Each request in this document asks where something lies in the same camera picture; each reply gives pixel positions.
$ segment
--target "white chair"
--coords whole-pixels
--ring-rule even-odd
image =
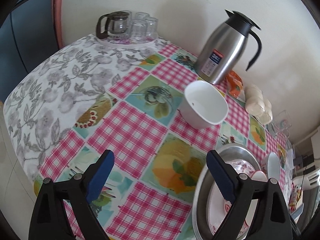
[[[299,170],[296,171],[296,174],[303,173],[305,170],[311,168],[312,166],[315,166],[316,169],[320,167],[320,160],[314,160],[313,163],[310,163],[307,166],[300,168]]]
[[[308,190],[320,186],[320,168],[308,174],[297,176],[292,181],[293,186],[302,184],[302,190]]]

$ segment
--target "stainless steel bowl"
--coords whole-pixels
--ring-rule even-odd
[[[225,162],[242,159],[248,161],[256,171],[261,170],[256,158],[246,147],[240,144],[226,144],[216,151]],[[205,165],[200,173],[192,204],[192,226],[197,240],[211,240],[213,237],[207,223],[206,212],[209,192],[214,183],[214,179],[209,172],[207,165]],[[247,232],[237,239],[244,239]]]

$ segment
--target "stacked dishes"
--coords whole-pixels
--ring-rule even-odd
[[[238,173],[246,173],[255,176],[256,180],[266,180],[263,175],[257,174],[260,166],[249,150],[239,144],[231,143],[216,150],[221,158],[233,166]],[[201,171],[196,185],[195,196],[192,205],[192,225],[197,240],[211,240],[215,231],[222,223],[227,211],[225,200],[218,189],[207,166]],[[252,201],[245,223],[237,239],[244,239],[251,224],[257,202]]]

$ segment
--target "orange packet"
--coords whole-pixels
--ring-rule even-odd
[[[227,75],[227,80],[229,84],[229,94],[234,98],[238,98],[239,95],[243,92],[242,79],[239,75],[233,70]]]

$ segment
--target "screw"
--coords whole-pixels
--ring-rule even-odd
[[[74,178],[75,180],[79,180],[79,179],[82,178],[82,174],[81,174],[81,173],[77,173],[77,174],[75,174],[75,175],[73,176],[73,178]]]
[[[272,184],[277,184],[277,183],[278,183],[278,181],[277,181],[275,178],[271,178],[271,179],[270,179],[270,182],[271,182]]]
[[[43,179],[43,183],[44,183],[44,184],[49,184],[50,181],[51,181],[50,178],[44,178],[44,179]]]
[[[239,174],[240,179],[246,180],[248,178],[248,176],[244,173],[240,173]]]

